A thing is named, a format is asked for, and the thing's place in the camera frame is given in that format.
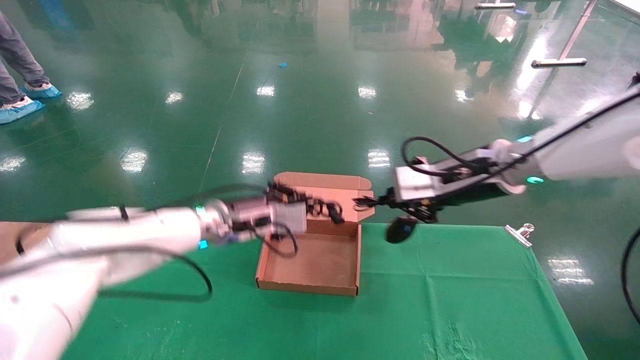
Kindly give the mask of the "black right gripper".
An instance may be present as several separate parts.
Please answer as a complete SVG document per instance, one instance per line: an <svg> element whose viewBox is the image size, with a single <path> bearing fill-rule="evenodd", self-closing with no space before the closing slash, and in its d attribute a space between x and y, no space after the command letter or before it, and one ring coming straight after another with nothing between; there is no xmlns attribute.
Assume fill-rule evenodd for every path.
<svg viewBox="0 0 640 360"><path fill-rule="evenodd" d="M466 187L463 181L450 183L430 182L417 185L400 185L398 201L393 187L380 196L380 205L398 208L421 223L438 223L438 211L443 207L459 207L494 198L501 198L503 189L496 183L480 183Z"/></svg>

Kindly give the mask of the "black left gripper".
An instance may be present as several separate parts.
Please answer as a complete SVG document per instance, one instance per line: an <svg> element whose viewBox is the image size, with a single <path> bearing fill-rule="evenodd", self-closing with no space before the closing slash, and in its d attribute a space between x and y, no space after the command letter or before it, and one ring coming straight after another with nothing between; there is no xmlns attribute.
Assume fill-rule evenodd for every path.
<svg viewBox="0 0 640 360"><path fill-rule="evenodd" d="M312 217L321 217L325 216L325 214L337 212L336 203L327 202L306 192L297 191L277 181L269 182L263 194L267 202L280 204L304 203L306 214Z"/></svg>

